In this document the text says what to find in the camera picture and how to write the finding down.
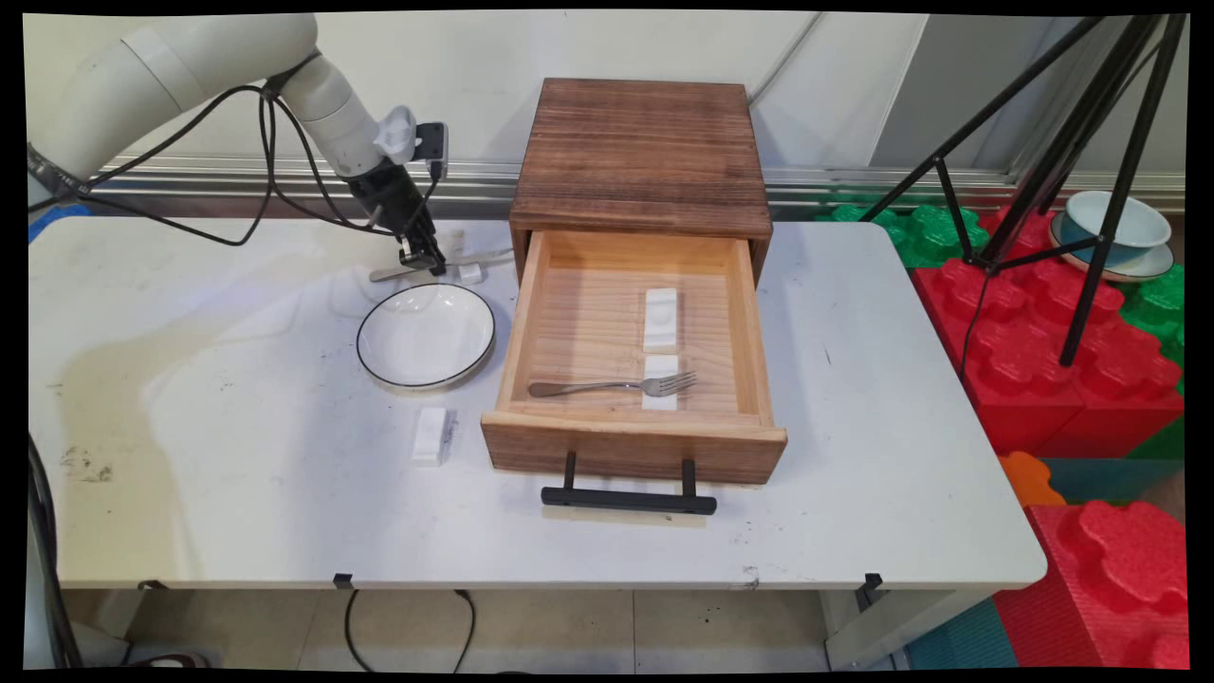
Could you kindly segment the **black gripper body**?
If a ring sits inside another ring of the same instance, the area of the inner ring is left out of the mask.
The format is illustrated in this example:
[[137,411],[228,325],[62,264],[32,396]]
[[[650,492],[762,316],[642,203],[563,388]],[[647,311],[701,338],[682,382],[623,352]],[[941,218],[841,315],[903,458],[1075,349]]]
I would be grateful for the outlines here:
[[403,165],[382,159],[369,172],[348,178],[351,194],[378,228],[390,230],[409,250],[437,250],[436,228],[426,200]]

